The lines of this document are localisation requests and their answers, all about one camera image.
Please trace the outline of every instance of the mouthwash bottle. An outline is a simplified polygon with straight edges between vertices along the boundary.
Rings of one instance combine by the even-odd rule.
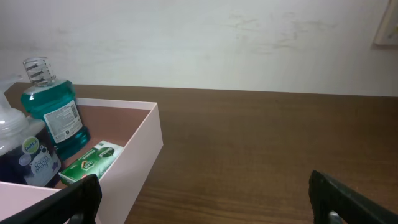
[[[45,122],[61,161],[68,159],[90,140],[75,103],[72,82],[55,78],[46,57],[24,60],[25,70],[34,86],[21,96],[22,104],[33,118]]]

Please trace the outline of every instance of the bottle with dark blue label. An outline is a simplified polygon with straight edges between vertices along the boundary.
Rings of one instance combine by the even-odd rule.
[[[27,119],[0,93],[0,181],[54,187],[63,170],[41,120]]]

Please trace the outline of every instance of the open cardboard box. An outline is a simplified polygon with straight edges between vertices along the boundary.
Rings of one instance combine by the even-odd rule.
[[[87,98],[76,103],[91,139],[65,163],[70,165],[101,140],[124,146],[99,180],[103,197],[96,217],[97,223],[122,224],[163,146],[157,103]],[[0,220],[65,187],[61,182],[54,189],[0,182]]]

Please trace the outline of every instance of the wall outlet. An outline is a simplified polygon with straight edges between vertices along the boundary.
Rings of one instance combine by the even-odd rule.
[[[398,0],[390,0],[374,38],[378,45],[398,45]]]

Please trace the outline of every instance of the wooden table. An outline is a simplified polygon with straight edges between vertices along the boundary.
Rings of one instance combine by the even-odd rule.
[[[8,91],[16,108],[28,86]],[[312,223],[313,169],[398,213],[397,98],[75,88],[159,103],[164,147],[126,223]]]

